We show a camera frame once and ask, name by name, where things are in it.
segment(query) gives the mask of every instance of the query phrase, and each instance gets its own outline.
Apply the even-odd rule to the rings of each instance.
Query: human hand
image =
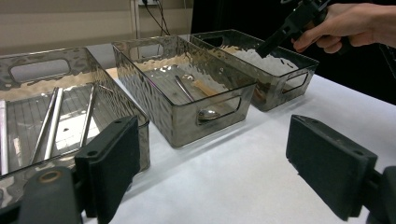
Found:
[[[307,25],[298,40],[292,40],[297,52],[303,52],[316,43],[327,53],[335,53],[342,47],[341,38],[347,36],[352,46],[358,47],[375,42],[374,29],[367,14],[373,4],[334,4],[328,6],[328,14],[318,26]]]

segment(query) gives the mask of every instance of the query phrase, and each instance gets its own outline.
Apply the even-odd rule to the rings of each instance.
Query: white table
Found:
[[[381,174],[396,165],[396,106],[314,76],[305,95],[269,112],[251,106],[246,120],[182,148],[151,122],[151,167],[134,178],[111,223],[345,223],[286,159],[292,114],[373,151]],[[367,215],[363,208],[348,223]]]

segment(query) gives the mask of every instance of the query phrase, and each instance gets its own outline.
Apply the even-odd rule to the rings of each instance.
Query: finger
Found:
[[[373,35],[370,33],[361,33],[358,35],[351,35],[348,38],[349,38],[350,45],[352,45],[353,47],[360,47],[363,45],[374,44]]]
[[[306,46],[306,47],[303,47],[303,48],[300,48],[300,49],[297,49],[297,48],[294,48],[294,49],[295,49],[298,53],[302,53],[303,51],[305,51],[306,49],[308,49],[309,46],[311,46],[313,43],[315,43],[319,38],[320,38],[320,37],[314,39],[314,40],[312,41],[312,43],[310,43],[310,44],[309,44],[308,46]],[[296,41],[295,41],[294,39],[291,40],[291,43],[292,43],[292,44],[294,44],[295,42],[296,42]]]
[[[343,47],[343,44],[342,44],[341,42],[337,42],[337,43],[335,43],[334,45],[331,45],[331,46],[325,48],[324,51],[325,51],[326,53],[334,54],[334,53],[336,53],[338,50],[340,50],[341,47]]]
[[[298,38],[294,44],[293,47],[295,49],[303,49],[311,45],[313,42],[315,42],[318,38],[320,38],[323,35],[326,35],[326,21],[321,23],[320,25],[305,31],[300,38]]]
[[[305,28],[305,30],[310,30],[314,27],[315,27],[315,24],[312,21],[310,21],[304,28]]]
[[[317,40],[317,45],[320,48],[326,49],[340,41],[341,41],[341,37],[339,36],[325,35]]]

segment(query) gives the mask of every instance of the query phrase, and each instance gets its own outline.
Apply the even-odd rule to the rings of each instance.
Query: transparent plastic bin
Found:
[[[53,166],[74,167],[80,146],[86,146],[108,124],[126,116],[137,116],[140,170],[149,168],[149,118],[87,49],[1,57],[0,80],[0,207],[19,200],[24,184],[36,172]],[[46,126],[43,123],[55,92],[62,95],[62,99],[57,99],[60,107],[51,110]],[[59,111],[59,119],[53,132],[55,111]],[[39,138],[44,126],[47,128]],[[51,133],[55,137],[48,157]],[[36,147],[38,139],[41,144]]]
[[[260,111],[303,95],[318,67],[318,61],[281,47],[262,58],[256,48],[264,41],[236,30],[192,34],[190,42],[257,78],[251,103]]]
[[[114,42],[113,49],[120,82],[172,147],[246,118],[256,80],[189,41],[171,35]],[[202,119],[206,112],[216,116]]]

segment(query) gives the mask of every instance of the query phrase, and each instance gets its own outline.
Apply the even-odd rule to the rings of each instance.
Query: metal spoon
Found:
[[[198,119],[216,119],[220,117],[220,114],[211,109],[201,109],[198,112]]]
[[[175,79],[176,79],[177,85],[183,90],[183,92],[187,95],[187,97],[189,97],[189,99],[193,102],[194,98],[192,97],[190,92],[187,90],[187,88],[184,86],[180,77],[175,76]],[[211,110],[211,109],[200,109],[200,111],[198,112],[198,119],[210,120],[210,119],[216,119],[218,117],[220,117],[220,114],[214,110]]]

